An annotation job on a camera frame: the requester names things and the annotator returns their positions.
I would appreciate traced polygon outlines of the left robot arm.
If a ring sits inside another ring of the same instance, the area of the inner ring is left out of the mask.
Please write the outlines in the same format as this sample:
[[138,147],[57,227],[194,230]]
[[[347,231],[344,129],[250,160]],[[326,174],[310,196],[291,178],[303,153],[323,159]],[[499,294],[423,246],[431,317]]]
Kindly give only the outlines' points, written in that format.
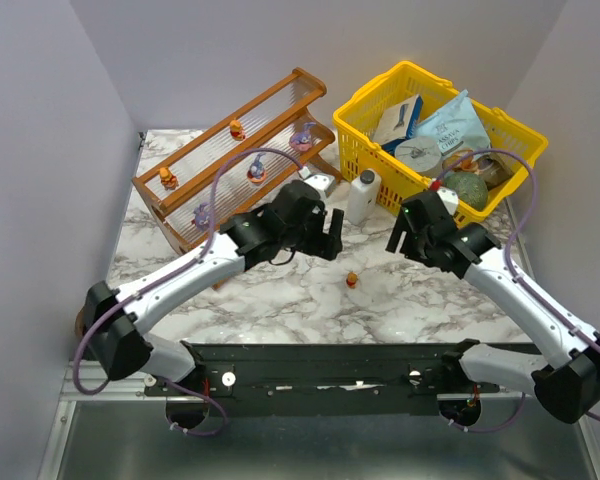
[[104,281],[91,286],[76,354],[91,352],[110,381],[138,372],[186,378],[196,367],[193,353],[152,334],[153,327],[203,290],[272,261],[282,250],[336,259],[343,220],[343,210],[327,211],[316,189],[292,181],[273,201],[231,216],[199,247],[154,273],[117,288]]

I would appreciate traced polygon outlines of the orange bear toy front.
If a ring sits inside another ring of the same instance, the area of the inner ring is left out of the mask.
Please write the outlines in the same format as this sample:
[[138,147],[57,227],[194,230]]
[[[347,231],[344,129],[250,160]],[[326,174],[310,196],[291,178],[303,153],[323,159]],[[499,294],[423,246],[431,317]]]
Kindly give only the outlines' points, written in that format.
[[167,167],[159,169],[159,178],[163,188],[167,191],[173,191],[179,186],[177,177]]

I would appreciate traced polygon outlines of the purple sitting bunny toy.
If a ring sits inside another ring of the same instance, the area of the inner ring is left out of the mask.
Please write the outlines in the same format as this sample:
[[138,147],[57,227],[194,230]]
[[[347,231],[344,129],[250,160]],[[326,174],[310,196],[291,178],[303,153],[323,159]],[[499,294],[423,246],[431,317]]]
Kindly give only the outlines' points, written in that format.
[[191,224],[199,231],[205,231],[209,227],[210,218],[210,204],[208,202],[202,202],[194,208]]

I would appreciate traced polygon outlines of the small burger toy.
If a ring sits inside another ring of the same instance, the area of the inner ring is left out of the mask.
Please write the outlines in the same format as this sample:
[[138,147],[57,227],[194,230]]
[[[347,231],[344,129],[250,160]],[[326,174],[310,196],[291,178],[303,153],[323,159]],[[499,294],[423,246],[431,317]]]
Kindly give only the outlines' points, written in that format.
[[238,119],[229,122],[229,133],[235,141],[242,142],[246,139],[244,127]]

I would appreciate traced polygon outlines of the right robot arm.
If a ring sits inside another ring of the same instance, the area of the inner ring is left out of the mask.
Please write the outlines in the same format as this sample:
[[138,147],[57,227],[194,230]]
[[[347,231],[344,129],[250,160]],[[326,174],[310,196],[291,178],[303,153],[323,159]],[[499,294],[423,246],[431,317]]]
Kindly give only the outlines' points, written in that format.
[[447,189],[425,190],[404,200],[387,251],[466,281],[538,351],[524,354],[466,340],[447,355],[448,378],[531,395],[555,419],[577,422],[600,401],[600,331],[540,288],[482,225],[458,227],[450,212],[452,195]]

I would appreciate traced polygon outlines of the orange bear toy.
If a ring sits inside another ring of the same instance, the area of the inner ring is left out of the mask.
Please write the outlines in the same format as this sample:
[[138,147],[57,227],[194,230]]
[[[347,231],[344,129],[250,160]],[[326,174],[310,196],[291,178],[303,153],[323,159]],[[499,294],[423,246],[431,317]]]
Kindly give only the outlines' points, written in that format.
[[358,283],[358,275],[355,272],[349,272],[346,276],[345,283],[348,288],[355,288]]
[[167,167],[159,169],[159,178],[163,188],[167,191],[173,191],[179,186],[177,177]]

